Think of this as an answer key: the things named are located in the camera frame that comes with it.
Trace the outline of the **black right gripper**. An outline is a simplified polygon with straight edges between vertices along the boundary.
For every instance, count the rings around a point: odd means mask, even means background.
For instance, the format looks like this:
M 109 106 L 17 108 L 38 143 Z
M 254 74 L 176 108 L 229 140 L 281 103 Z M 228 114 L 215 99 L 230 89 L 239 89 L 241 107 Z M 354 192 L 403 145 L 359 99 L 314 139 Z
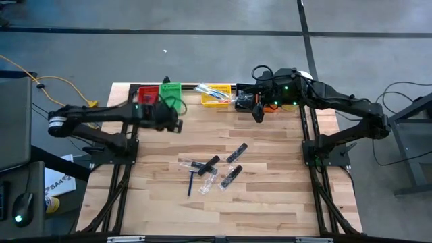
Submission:
M 252 116 L 256 123 L 262 123 L 264 118 L 264 110 L 274 110 L 274 100 L 268 96 L 268 91 L 259 89 L 254 84 L 241 84 L 242 94 L 252 94 L 254 97 L 254 105 Z

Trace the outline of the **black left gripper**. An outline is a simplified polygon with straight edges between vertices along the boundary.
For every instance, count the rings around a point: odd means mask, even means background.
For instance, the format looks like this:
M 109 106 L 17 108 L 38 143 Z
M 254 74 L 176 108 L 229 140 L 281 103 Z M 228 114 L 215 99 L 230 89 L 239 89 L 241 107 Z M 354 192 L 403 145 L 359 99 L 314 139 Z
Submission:
M 182 132 L 183 121 L 178 117 L 177 111 L 169 107 L 165 101 L 159 101 L 146 107 L 144 112 L 144 127 L 156 131 Z

